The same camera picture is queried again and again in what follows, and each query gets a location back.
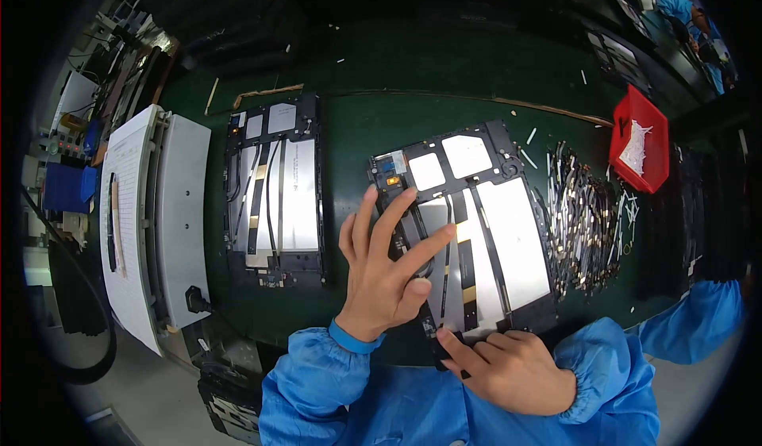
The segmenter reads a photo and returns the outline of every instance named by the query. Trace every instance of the blue wristband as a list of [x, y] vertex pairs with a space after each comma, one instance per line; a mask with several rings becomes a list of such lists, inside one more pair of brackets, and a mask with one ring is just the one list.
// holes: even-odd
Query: blue wristband
[[362, 340], [357, 340], [355, 337], [352, 337], [346, 333], [343, 328], [336, 325], [335, 319], [331, 321], [331, 326], [329, 327], [329, 335], [336, 341], [336, 343], [338, 343], [339, 346], [347, 349], [350, 352], [360, 354], [368, 354], [373, 350], [376, 350], [381, 345], [381, 342], [383, 342], [384, 337], [386, 337], [386, 334], [383, 333], [373, 342], [363, 342]]

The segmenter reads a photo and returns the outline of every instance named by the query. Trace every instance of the red plastic bin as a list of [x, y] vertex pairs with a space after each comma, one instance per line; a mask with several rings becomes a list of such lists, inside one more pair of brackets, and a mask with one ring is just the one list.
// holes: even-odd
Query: red plastic bin
[[[651, 127], [645, 135], [643, 175], [620, 160], [624, 147], [629, 142], [633, 129], [633, 119], [641, 127]], [[669, 123], [659, 109], [633, 86], [627, 86], [627, 95], [614, 109], [614, 131], [611, 134], [609, 163], [627, 183], [641, 192], [654, 193], [669, 176]]]

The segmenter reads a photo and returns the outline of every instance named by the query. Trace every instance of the cable pile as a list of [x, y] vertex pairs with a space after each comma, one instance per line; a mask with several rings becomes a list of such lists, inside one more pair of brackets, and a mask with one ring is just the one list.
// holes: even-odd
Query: cable pile
[[616, 277], [623, 251], [622, 207], [628, 200], [624, 190], [618, 197], [614, 185], [593, 177], [565, 147], [565, 141], [558, 142], [547, 154], [547, 204], [537, 188], [533, 192], [544, 208], [548, 266], [559, 300], [570, 288], [592, 295]]

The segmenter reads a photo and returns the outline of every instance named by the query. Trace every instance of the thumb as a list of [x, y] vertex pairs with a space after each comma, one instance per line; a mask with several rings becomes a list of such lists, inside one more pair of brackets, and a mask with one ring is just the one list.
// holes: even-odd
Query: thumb
[[402, 322], [413, 320], [431, 292], [431, 281], [418, 278], [408, 282], [399, 301], [395, 318]]

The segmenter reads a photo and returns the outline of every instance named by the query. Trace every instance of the gray floor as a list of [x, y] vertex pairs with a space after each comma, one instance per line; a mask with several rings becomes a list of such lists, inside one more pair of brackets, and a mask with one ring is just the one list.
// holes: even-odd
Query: gray floor
[[656, 367], [653, 388], [662, 421], [659, 446], [682, 444], [693, 430], [725, 378], [740, 339], [738, 332], [707, 359], [693, 365], [651, 360]]
[[[72, 366], [91, 365], [106, 348], [103, 336], [64, 334], [61, 329], [50, 333], [57, 355]], [[175, 346], [182, 344], [179, 335], [171, 340]], [[117, 359], [105, 377], [91, 385], [69, 388], [83, 417], [111, 407], [145, 446], [243, 446], [242, 441], [212, 426], [192, 367], [160, 358], [121, 329], [117, 342]]]

